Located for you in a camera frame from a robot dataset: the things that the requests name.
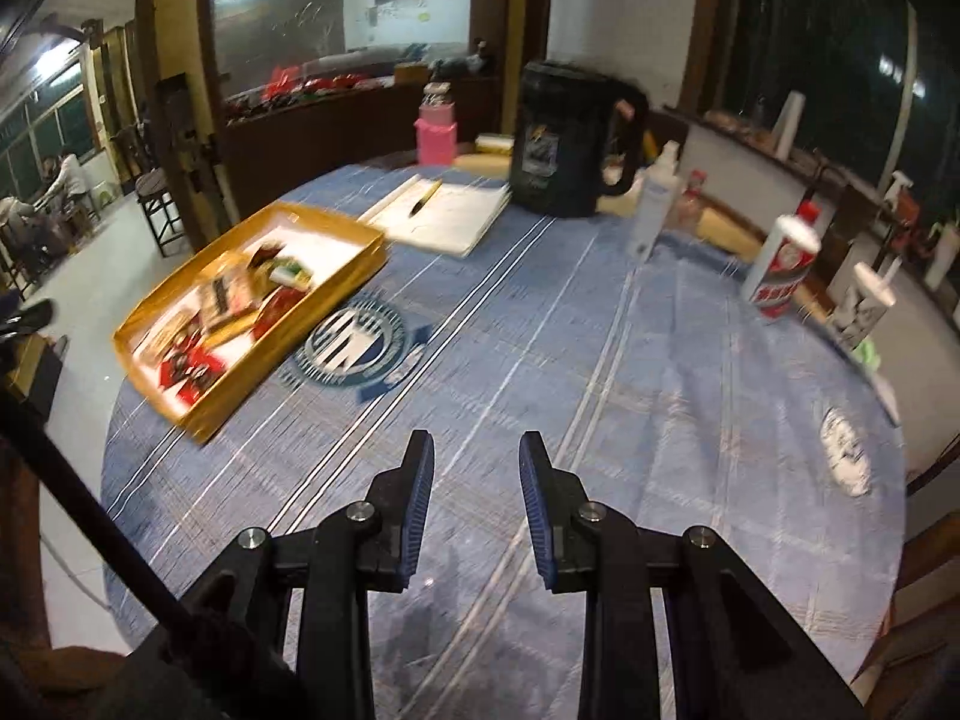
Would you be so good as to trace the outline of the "white paper cup black print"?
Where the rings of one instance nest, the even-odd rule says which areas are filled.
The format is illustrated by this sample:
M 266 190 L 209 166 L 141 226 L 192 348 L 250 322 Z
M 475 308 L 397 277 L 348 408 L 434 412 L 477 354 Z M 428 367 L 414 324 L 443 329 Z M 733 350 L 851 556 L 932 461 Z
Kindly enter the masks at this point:
M 828 325 L 839 343 L 854 351 L 895 305 L 896 297 L 887 278 L 866 262 L 853 266 L 853 276 L 844 296 L 833 310 Z

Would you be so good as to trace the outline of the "white red liquor bottle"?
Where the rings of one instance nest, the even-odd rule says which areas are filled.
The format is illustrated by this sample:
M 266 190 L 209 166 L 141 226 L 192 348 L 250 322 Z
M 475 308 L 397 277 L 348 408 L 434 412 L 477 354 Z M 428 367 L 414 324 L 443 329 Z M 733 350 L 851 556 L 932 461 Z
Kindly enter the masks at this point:
M 792 215 L 779 215 L 740 287 L 740 297 L 768 317 L 781 317 L 822 249 L 814 223 L 820 208 L 804 200 Z

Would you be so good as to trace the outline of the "small red candy packet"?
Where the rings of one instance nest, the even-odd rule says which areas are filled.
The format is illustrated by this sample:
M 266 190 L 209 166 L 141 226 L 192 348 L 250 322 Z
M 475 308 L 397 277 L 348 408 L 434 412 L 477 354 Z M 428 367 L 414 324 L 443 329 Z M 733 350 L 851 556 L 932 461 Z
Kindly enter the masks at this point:
M 226 372 L 226 364 L 206 351 L 199 330 L 181 330 L 160 364 L 160 388 L 185 406 L 194 406 Z

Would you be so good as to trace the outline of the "black electric kettle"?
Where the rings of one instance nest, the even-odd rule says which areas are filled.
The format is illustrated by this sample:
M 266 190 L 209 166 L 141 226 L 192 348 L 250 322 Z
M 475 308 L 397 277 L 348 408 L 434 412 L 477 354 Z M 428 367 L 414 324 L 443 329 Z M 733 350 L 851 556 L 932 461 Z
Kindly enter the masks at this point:
M 649 117 L 633 83 L 556 62 L 530 62 L 519 91 L 511 201 L 550 218 L 589 218 L 630 190 Z

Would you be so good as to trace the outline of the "small clear liquor bottle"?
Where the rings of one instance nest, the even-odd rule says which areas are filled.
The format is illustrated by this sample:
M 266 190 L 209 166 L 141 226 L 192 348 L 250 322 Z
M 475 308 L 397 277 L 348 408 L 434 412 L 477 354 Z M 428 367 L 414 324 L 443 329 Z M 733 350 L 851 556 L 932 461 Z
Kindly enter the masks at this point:
M 667 226 L 670 229 L 686 232 L 686 234 L 697 232 L 704 210 L 701 194 L 705 182 L 706 172 L 699 169 L 690 172 L 685 187 L 677 195 L 672 208 L 670 208 L 669 216 L 667 216 Z

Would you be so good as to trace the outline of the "white notepad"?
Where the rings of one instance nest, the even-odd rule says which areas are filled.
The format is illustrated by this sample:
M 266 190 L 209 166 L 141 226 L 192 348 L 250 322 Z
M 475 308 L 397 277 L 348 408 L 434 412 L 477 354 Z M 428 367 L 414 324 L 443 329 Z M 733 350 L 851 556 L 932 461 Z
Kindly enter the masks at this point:
M 478 187 L 443 181 L 443 187 L 418 215 L 409 210 L 438 179 L 413 176 L 358 216 L 393 244 L 465 259 L 487 234 L 509 202 L 509 188 Z

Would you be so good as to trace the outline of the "blue plaid tablecloth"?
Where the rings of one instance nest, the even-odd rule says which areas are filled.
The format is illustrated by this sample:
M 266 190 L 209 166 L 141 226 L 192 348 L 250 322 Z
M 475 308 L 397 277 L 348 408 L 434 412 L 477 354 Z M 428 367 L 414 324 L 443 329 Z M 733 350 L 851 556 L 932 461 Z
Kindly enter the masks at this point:
M 889 606 L 905 452 L 874 387 L 812 322 L 770 320 L 682 241 L 646 263 L 623 221 L 506 210 L 465 259 L 397 247 L 327 325 L 325 367 L 282 364 L 206 444 L 132 387 L 101 497 L 174 592 L 247 525 L 319 523 L 436 444 L 420 566 L 370 601 L 384 718 L 569 718 L 584 603 L 545 590 L 517 473 L 544 438 L 587 494 L 659 532 L 715 528 L 844 678 Z

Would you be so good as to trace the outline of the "yellow cardboard tray box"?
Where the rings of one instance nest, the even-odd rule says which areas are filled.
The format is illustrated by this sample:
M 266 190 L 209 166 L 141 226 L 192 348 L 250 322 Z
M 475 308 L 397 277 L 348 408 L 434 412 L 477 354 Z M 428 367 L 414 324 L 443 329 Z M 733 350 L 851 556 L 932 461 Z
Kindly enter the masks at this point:
M 275 257 L 293 257 L 313 272 L 313 284 L 295 309 L 256 341 L 252 325 L 278 284 L 268 279 Z M 207 245 L 156 286 L 112 337 L 127 377 L 161 416 L 205 444 L 254 388 L 337 305 L 364 286 L 387 262 L 386 236 L 355 218 L 299 203 L 274 202 Z M 205 332 L 199 283 L 228 266 L 245 266 L 259 305 L 251 314 Z M 199 330 L 206 351 L 226 372 L 195 403 L 185 406 L 160 388 L 160 364 L 181 330 Z

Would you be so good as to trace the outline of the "pink wrapped thermos bottle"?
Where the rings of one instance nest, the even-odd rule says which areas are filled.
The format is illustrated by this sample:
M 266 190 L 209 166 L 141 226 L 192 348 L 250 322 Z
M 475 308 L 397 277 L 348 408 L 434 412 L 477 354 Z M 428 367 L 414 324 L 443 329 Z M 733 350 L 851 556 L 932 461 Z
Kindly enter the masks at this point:
M 416 159 L 423 166 L 450 166 L 457 156 L 457 124 L 451 83 L 431 82 L 423 88 L 418 109 Z

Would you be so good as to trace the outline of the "white plastic lotion bottle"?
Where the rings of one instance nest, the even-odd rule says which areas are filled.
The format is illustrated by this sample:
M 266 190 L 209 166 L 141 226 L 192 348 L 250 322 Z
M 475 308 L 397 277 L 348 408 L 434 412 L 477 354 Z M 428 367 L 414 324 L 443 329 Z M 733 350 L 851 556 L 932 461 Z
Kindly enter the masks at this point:
M 647 262 L 651 257 L 670 208 L 679 195 L 679 151 L 680 145 L 669 140 L 658 159 L 644 171 L 628 244 L 630 254 L 638 262 Z

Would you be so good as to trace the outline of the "white pump dispenser bottle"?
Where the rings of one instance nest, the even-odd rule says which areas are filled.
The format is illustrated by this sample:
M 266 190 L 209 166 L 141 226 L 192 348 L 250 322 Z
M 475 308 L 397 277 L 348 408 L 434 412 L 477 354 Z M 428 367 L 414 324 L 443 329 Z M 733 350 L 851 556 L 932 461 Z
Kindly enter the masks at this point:
M 900 200 L 910 193 L 910 188 L 913 187 L 913 181 L 910 177 L 905 174 L 905 172 L 900 171 L 900 169 L 895 169 L 892 172 L 892 178 L 890 179 L 890 185 L 885 190 L 884 197 L 882 197 L 882 205 L 890 211 L 890 213 L 896 213 L 898 210 L 898 205 L 900 205 Z

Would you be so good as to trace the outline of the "dark red snack packet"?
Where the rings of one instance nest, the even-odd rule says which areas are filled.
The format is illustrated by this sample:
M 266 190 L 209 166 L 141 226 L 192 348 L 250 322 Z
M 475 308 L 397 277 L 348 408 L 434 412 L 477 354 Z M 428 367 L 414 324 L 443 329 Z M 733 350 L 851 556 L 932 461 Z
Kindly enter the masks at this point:
M 268 296 L 265 304 L 260 308 L 256 321 L 252 325 L 252 338 L 259 341 L 265 337 L 283 317 L 306 298 L 306 291 L 280 286 Z

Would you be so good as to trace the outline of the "green red snack packet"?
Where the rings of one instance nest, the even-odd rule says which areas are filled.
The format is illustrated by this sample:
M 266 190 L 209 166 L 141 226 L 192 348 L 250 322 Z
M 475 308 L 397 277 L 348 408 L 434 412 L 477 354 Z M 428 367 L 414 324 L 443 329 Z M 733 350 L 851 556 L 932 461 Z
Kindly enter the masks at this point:
M 313 284 L 313 272 L 293 257 L 275 257 L 268 267 L 268 279 L 283 288 L 308 293 Z

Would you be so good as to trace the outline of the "tan cracker packet yellow edge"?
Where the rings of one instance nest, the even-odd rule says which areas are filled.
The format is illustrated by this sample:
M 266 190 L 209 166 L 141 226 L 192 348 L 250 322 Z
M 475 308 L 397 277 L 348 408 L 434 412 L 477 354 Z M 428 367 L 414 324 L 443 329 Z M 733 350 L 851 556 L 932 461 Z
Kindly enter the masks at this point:
M 200 321 L 205 332 L 251 314 L 259 305 L 251 273 L 245 266 L 228 266 L 199 283 Z

